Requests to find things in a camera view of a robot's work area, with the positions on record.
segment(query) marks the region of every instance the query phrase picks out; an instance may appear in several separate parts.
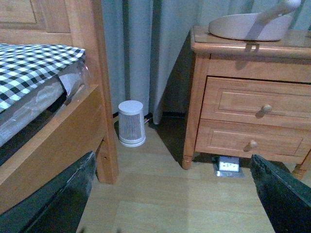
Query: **checkered bedsheet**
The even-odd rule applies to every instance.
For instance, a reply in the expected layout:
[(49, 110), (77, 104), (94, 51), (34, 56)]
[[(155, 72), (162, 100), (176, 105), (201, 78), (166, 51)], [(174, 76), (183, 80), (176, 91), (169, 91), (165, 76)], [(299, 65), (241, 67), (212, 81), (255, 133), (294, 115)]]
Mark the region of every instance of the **checkered bedsheet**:
[(84, 49), (64, 45), (0, 44), (0, 114), (59, 71), (84, 58)]

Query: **small white heater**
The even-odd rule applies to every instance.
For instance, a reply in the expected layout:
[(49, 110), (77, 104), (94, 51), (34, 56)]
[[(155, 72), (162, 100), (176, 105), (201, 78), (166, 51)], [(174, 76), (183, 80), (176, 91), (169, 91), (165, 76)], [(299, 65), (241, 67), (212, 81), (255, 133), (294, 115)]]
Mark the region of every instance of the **small white heater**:
[(119, 140), (126, 147), (138, 147), (146, 141), (142, 108), (136, 100), (119, 104)]

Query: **electrical outlet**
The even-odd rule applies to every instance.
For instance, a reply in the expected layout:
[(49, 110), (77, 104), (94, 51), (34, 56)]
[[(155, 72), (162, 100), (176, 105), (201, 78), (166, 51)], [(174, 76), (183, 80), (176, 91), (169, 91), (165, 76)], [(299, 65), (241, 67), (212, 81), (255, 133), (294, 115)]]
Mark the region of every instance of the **electrical outlet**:
[(239, 157), (220, 156), (218, 168), (220, 171), (239, 172), (240, 158)]

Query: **laminate floor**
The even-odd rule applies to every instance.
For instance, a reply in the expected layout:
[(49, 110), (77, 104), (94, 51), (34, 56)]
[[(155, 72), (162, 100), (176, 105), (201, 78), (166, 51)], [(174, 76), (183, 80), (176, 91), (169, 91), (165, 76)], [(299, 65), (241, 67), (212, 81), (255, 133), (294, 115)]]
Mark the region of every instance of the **laminate floor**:
[[(242, 179), (216, 177), (208, 155), (198, 156), (200, 162), (185, 171), (176, 162), (184, 133), (182, 119), (164, 118), (158, 126), (146, 124), (147, 139), (140, 147), (124, 147), (116, 138), (118, 180), (114, 185), (94, 180), (77, 232), (274, 233), (249, 160), (242, 161)], [(310, 172), (303, 182), (311, 186)]]

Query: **mattress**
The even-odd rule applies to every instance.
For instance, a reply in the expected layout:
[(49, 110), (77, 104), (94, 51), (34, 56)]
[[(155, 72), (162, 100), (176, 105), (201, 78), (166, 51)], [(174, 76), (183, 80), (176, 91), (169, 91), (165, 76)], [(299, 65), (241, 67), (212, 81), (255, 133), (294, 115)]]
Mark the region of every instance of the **mattress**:
[(45, 81), (0, 114), (0, 147), (52, 105), (64, 92), (70, 99), (82, 84), (81, 62)]

